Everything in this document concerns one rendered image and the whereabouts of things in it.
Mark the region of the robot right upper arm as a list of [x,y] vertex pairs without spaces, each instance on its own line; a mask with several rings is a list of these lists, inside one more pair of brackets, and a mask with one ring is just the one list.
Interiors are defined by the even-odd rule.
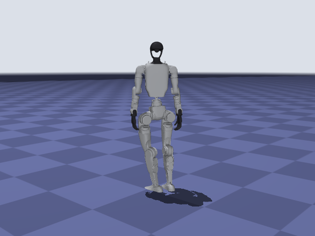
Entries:
[[178,91],[178,70],[175,66],[172,66],[172,65],[168,65],[168,67],[169,67],[169,73],[171,74],[171,76],[170,76],[171,84],[172,84],[171,93],[172,93],[172,95],[179,94],[179,91]]

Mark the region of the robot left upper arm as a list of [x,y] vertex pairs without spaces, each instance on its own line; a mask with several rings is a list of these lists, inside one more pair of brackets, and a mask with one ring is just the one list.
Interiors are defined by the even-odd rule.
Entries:
[[136,94],[141,94],[142,92],[142,88],[141,88],[141,85],[142,85],[142,73],[145,72],[145,67],[146,65],[140,65],[136,68],[136,72],[135,72],[135,89],[136,89]]

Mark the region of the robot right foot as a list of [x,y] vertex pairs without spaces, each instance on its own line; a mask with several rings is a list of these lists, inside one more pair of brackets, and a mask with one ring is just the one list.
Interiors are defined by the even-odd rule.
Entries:
[[167,183],[166,184],[164,184],[164,185],[162,185],[162,188],[163,189],[166,189],[166,190],[168,190],[168,191],[175,191],[175,187],[174,187],[174,185],[173,184],[169,184],[169,185],[167,185]]

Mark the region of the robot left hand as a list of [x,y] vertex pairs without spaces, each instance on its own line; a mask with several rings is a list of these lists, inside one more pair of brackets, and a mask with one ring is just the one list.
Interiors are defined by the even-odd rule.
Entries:
[[133,114],[131,114],[132,127],[133,127],[135,130],[139,130],[139,128],[136,127],[136,119],[135,119],[135,116],[137,116],[137,111],[136,111],[136,110],[133,110]]

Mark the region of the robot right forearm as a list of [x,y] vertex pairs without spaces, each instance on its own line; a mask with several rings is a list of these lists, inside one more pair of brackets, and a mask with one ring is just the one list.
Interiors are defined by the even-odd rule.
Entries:
[[[179,94],[173,96],[176,114],[178,114],[178,110],[179,109],[182,110],[182,108],[181,108],[181,100],[180,100],[181,96],[180,96],[180,89],[179,88],[178,88],[178,91],[179,91]],[[182,110],[182,112],[183,112],[183,110]]]

